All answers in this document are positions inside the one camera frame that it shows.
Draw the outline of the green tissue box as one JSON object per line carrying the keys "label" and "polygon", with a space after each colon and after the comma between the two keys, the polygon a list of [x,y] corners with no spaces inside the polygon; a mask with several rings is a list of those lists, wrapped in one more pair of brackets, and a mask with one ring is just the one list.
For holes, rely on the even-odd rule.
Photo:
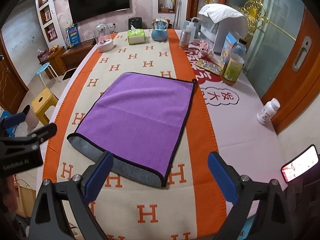
{"label": "green tissue box", "polygon": [[144,30],[131,25],[131,28],[127,31],[127,41],[129,45],[145,43],[146,36]]}

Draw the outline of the pink plush toy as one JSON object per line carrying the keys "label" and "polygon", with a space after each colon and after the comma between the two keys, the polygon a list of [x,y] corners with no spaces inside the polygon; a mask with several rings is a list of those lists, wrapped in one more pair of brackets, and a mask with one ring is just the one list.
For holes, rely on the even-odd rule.
{"label": "pink plush toy", "polygon": [[200,41],[197,55],[201,59],[208,58],[208,59],[213,60],[213,58],[214,58],[214,54],[213,54],[213,52],[212,52],[212,50],[210,48],[210,45],[205,40],[201,40]]}

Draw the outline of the oil bottle with green label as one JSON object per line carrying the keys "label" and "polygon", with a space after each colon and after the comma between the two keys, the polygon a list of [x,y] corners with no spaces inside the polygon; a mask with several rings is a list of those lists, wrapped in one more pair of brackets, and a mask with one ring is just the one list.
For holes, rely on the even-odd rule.
{"label": "oil bottle with green label", "polygon": [[228,52],[227,59],[220,76],[222,81],[229,86],[233,86],[236,83],[245,64],[246,44],[247,42],[240,38],[237,44],[235,44]]}

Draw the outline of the white pill bottle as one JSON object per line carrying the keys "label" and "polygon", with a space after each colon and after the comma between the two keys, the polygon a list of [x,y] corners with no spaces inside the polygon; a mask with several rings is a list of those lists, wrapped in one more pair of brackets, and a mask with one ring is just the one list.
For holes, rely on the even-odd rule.
{"label": "white pill bottle", "polygon": [[268,101],[263,108],[257,113],[257,120],[260,124],[264,125],[269,122],[280,109],[280,103],[276,98]]}

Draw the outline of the pink waste bin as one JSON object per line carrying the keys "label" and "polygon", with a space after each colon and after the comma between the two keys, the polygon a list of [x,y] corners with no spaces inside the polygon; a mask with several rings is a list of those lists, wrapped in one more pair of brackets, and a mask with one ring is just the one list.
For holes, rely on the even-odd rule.
{"label": "pink waste bin", "polygon": [[34,129],[39,124],[39,119],[35,115],[31,105],[26,105],[22,112],[25,114],[25,122],[28,127]]}

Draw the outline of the wooden tv cabinet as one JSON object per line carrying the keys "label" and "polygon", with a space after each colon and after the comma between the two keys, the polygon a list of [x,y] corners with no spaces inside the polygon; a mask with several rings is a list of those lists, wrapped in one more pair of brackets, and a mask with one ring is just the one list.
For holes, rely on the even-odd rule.
{"label": "wooden tv cabinet", "polygon": [[82,42],[80,45],[70,49],[59,47],[57,51],[52,53],[52,55],[40,62],[40,65],[49,62],[57,75],[63,76],[68,70],[77,68],[90,50],[94,47],[94,45],[95,41],[89,40]]}

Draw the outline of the blister pill pack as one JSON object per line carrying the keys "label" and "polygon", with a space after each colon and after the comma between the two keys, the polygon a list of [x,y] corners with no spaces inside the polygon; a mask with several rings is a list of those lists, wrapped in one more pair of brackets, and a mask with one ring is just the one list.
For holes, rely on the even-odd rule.
{"label": "blister pill pack", "polygon": [[200,59],[197,61],[196,65],[204,70],[207,70],[217,76],[220,76],[222,68],[215,63],[212,63],[210,61],[206,61],[204,59]]}

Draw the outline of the yellow plastic stool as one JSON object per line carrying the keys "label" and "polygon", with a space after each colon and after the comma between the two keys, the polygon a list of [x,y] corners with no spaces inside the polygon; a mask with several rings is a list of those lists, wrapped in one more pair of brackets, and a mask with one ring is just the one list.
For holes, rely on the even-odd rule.
{"label": "yellow plastic stool", "polygon": [[45,87],[41,93],[32,101],[31,106],[34,114],[40,120],[43,125],[49,124],[49,119],[46,116],[46,111],[56,106],[58,98],[51,92],[51,90]]}

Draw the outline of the purple and grey towel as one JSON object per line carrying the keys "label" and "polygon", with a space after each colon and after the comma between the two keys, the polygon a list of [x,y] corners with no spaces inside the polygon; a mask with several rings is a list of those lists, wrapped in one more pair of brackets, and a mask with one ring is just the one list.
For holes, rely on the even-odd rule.
{"label": "purple and grey towel", "polygon": [[144,185],[166,187],[196,83],[121,74],[67,139],[92,161],[106,151],[112,153],[114,173]]}

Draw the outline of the metal thermos cup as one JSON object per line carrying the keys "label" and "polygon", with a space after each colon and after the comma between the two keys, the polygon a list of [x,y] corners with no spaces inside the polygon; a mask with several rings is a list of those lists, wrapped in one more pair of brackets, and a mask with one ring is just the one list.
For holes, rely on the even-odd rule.
{"label": "metal thermos cup", "polygon": [[180,35],[179,47],[181,49],[187,49],[189,47],[191,31],[182,30]]}

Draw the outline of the blue standing sign card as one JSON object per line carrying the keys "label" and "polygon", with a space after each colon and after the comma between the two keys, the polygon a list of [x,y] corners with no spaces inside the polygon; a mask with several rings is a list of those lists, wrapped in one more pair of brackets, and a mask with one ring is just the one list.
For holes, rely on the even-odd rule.
{"label": "blue standing sign card", "polygon": [[73,48],[81,44],[80,35],[78,32],[78,26],[76,24],[70,25],[66,29],[67,40],[69,42],[69,47]]}

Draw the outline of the orange cream H-pattern blanket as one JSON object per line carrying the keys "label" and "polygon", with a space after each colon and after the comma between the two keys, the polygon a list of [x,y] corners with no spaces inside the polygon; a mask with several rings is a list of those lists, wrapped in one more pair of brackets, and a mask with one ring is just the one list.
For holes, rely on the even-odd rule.
{"label": "orange cream H-pattern blanket", "polygon": [[93,49],[55,107],[42,176],[64,182],[102,151],[114,166],[89,209],[110,239],[212,239],[226,202],[208,168],[217,142],[176,31]]}

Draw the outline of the black wall television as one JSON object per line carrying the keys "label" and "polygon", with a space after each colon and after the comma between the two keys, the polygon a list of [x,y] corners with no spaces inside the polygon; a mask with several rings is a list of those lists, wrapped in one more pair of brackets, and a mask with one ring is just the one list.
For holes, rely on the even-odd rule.
{"label": "black wall television", "polygon": [[68,0],[73,23],[130,8],[130,0]]}

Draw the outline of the colourful picture book box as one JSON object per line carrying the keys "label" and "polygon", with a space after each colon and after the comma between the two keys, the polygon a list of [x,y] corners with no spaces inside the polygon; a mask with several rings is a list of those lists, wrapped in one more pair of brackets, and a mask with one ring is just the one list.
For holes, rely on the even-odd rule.
{"label": "colourful picture book box", "polygon": [[239,37],[240,36],[237,32],[229,32],[227,34],[220,54],[221,68],[225,65],[229,51],[237,44]]}

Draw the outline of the glass dome music box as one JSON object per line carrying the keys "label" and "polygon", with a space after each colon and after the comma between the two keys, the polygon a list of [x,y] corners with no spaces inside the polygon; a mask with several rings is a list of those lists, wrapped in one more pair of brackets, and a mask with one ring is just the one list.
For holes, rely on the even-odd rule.
{"label": "glass dome music box", "polygon": [[94,38],[97,44],[97,50],[100,53],[107,52],[116,46],[111,37],[111,33],[107,24],[105,23],[97,24],[93,32],[94,32]]}

